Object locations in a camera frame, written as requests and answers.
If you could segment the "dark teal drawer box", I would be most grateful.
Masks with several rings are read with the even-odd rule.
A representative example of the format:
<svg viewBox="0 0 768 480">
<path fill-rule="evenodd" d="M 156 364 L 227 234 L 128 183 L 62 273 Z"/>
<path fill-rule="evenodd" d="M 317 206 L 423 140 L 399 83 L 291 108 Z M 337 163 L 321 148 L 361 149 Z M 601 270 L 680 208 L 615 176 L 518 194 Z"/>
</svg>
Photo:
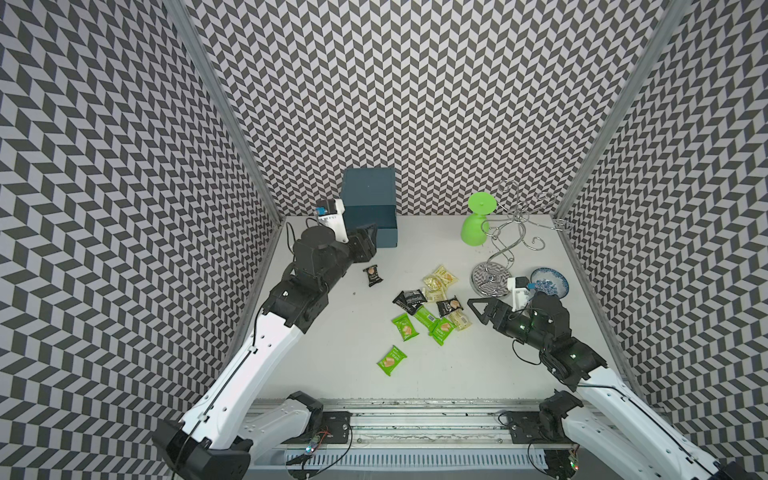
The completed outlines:
<svg viewBox="0 0 768 480">
<path fill-rule="evenodd" d="M 346 169 L 342 177 L 341 199 L 348 231 L 375 224 L 377 247 L 397 247 L 397 194 L 393 167 Z"/>
</svg>

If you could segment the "green cookie packet long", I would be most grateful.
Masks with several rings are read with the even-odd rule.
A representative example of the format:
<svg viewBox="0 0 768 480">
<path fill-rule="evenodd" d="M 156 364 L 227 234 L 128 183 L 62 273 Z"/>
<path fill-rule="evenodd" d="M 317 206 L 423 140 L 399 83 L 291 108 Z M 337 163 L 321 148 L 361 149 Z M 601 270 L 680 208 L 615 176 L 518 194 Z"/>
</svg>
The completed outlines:
<svg viewBox="0 0 768 480">
<path fill-rule="evenodd" d="M 432 331 L 439 322 L 439 318 L 432 314 L 424 305 L 420 305 L 413 316 L 429 331 Z"/>
</svg>

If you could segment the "green cookie packet front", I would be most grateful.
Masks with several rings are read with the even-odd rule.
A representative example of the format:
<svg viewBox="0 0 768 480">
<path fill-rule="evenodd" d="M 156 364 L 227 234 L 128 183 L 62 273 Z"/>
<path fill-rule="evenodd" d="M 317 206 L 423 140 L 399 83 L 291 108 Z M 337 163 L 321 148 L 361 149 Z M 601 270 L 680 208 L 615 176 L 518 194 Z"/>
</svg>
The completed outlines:
<svg viewBox="0 0 768 480">
<path fill-rule="evenodd" d="M 387 376 L 391 376 L 397 366 L 406 358 L 407 355 L 400 348 L 392 346 L 384 357 L 377 362 L 377 365 Z"/>
</svg>

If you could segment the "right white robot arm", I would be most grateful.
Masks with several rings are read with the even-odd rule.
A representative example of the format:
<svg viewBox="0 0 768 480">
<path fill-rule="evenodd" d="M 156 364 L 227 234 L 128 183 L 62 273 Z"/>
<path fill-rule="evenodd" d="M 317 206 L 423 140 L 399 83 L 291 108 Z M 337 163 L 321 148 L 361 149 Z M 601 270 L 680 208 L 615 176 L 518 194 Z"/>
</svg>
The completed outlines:
<svg viewBox="0 0 768 480">
<path fill-rule="evenodd" d="M 751 479 L 737 462 L 723 463 L 654 411 L 607 361 L 578 340 L 556 295 L 535 293 L 516 309 L 498 298 L 468 307 L 484 325 L 537 350 L 563 390 L 539 407 L 544 441 L 586 448 L 623 479 Z"/>
</svg>

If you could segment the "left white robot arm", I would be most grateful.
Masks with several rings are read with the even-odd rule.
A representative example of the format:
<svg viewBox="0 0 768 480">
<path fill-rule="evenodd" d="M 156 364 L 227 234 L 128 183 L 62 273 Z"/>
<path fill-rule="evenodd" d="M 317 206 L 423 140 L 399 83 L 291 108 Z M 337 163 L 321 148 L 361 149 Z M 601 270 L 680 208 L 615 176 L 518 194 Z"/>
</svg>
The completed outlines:
<svg viewBox="0 0 768 480">
<path fill-rule="evenodd" d="M 219 378 L 180 421 L 159 421 L 152 441 L 173 478 L 241 479 L 265 453 L 318 431 L 323 405 L 301 391 L 259 415 L 251 432 L 244 420 L 277 365 L 328 305 L 331 289 L 351 265 L 375 256 L 376 225 L 351 230 L 347 237 L 339 242 L 323 225 L 306 229 L 250 335 Z"/>
</svg>

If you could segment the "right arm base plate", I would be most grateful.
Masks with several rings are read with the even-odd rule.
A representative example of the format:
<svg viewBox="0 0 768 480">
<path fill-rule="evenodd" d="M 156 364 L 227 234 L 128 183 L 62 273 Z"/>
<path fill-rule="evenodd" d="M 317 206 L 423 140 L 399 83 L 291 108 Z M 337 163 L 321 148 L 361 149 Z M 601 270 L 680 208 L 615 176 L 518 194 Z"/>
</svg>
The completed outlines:
<svg viewBox="0 0 768 480">
<path fill-rule="evenodd" d="M 549 413 L 533 411 L 502 411 L 497 421 L 511 435 L 514 444 L 567 444 L 562 421 Z"/>
</svg>

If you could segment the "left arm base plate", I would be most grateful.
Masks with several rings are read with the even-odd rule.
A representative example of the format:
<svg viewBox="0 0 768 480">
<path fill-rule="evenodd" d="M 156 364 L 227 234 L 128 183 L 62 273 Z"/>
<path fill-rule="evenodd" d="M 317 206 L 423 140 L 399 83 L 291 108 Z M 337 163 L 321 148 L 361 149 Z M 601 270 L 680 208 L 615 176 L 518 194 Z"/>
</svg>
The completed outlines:
<svg viewBox="0 0 768 480">
<path fill-rule="evenodd" d="M 305 431 L 285 441 L 287 445 L 308 445 L 322 440 L 322 444 L 348 444 L 351 432 L 352 414 L 349 411 L 324 412 L 321 417 L 312 418 Z"/>
</svg>

